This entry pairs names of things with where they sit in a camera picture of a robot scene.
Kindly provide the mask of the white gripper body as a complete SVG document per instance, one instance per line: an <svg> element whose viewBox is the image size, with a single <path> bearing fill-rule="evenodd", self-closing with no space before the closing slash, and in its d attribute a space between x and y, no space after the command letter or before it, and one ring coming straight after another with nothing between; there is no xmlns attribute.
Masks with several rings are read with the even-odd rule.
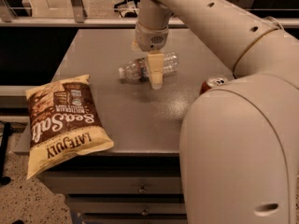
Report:
<svg viewBox="0 0 299 224"><path fill-rule="evenodd" d="M162 49L168 37L168 28L151 30L139 21L135 25L135 41L142 51Z"/></svg>

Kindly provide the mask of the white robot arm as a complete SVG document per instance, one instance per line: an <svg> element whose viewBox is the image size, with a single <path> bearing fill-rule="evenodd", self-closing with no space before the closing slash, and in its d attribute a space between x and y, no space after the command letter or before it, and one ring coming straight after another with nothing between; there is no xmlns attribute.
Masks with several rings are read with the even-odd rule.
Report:
<svg viewBox="0 0 299 224"><path fill-rule="evenodd" d="M201 94L182 122L179 159L188 224L296 224L298 41L225 0L141 0L144 51L176 14L235 79Z"/></svg>

